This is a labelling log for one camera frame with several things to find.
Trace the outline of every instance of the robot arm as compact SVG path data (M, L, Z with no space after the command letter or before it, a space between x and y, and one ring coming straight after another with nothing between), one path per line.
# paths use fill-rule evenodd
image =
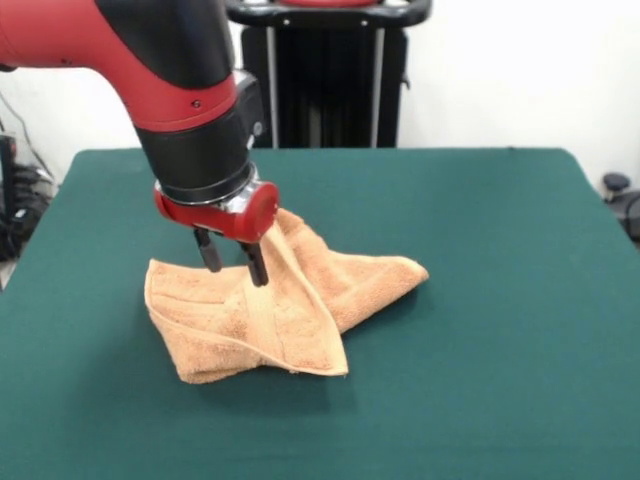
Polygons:
M267 283L259 241L278 189L249 159L264 125L260 92L233 72L220 0L0 0L0 64L104 76L157 179L162 215L194 230L210 270L221 268L214 232L238 241L254 284Z

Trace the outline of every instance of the table surface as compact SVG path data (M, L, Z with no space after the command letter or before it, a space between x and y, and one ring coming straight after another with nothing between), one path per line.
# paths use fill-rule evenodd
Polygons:
M333 249L429 282L345 336L345 378L183 384L142 290L192 235L140 151L85 152L0 297L0 478L640 478L640 260L569 154L255 159Z

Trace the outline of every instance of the metal pole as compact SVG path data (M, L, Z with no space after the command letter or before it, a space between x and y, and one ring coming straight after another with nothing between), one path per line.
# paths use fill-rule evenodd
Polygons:
M371 147L378 146L380 125L380 95L382 93L382 64L384 62L384 29L376 30L375 63L373 65L373 96L371 99Z
M273 27L267 28L267 56L269 62L269 96L271 105L271 137L273 148L280 146L278 134L278 72L276 64L276 31Z

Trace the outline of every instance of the green tablecloth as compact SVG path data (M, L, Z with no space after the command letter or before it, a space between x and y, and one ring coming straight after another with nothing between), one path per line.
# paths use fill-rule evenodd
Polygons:
M142 289L192 235L139 151L83 153L0 296L0 479L640 478L640 259L571 156L255 158L331 247L430 281L346 335L346 378L183 384Z

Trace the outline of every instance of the towel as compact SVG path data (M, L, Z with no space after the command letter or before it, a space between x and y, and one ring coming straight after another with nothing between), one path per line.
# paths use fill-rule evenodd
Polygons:
M246 266L212 274L150 261L145 303L182 381L211 383L263 366L346 375L340 334L429 278L405 257L332 251L283 208L261 247L270 279L261 288Z

